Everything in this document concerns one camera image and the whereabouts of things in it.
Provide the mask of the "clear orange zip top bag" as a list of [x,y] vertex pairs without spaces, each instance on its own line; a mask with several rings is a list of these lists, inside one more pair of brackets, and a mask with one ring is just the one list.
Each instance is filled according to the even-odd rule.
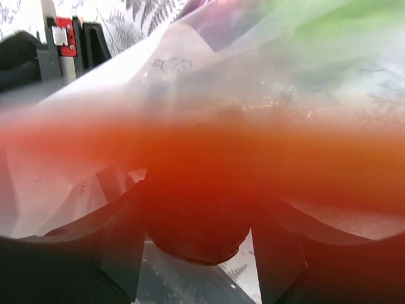
[[101,206],[96,175],[137,162],[149,136],[183,134],[188,125],[277,132],[282,114],[293,126],[353,132],[354,112],[370,109],[369,93],[387,76],[378,65],[401,63],[398,49],[330,78],[275,74],[269,45],[280,30],[272,1],[246,8],[198,9],[159,30],[72,84],[43,97],[54,83],[7,94],[1,106],[1,234],[20,238],[66,224]]

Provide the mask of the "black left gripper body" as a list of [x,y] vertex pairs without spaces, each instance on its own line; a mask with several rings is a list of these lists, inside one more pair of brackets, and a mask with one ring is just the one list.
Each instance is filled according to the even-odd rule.
[[86,72],[111,59],[101,24],[71,18],[47,17],[46,41],[26,31],[19,31],[1,41],[1,91],[61,80],[67,76],[62,60],[73,60],[73,76]]

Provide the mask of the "fake green lime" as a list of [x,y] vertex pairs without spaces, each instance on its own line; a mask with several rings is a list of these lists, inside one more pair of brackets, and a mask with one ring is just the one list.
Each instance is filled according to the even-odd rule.
[[269,60],[287,79],[330,78],[393,52],[404,37],[404,1],[272,1],[280,30]]

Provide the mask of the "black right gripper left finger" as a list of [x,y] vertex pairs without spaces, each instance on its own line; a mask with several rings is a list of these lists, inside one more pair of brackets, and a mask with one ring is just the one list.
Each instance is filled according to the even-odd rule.
[[145,232],[144,181],[43,236],[1,238],[1,303],[131,303]]

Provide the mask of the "fake purple plum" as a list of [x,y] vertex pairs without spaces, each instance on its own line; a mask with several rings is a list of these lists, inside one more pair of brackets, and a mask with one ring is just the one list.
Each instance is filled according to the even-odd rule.
[[142,188],[146,233],[163,252],[213,266],[234,257],[251,228],[242,177],[224,165],[154,165]]

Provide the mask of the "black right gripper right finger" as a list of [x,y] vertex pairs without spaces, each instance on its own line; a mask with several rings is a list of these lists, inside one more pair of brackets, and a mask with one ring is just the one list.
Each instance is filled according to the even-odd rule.
[[404,234],[370,240],[273,199],[252,204],[263,303],[404,303]]

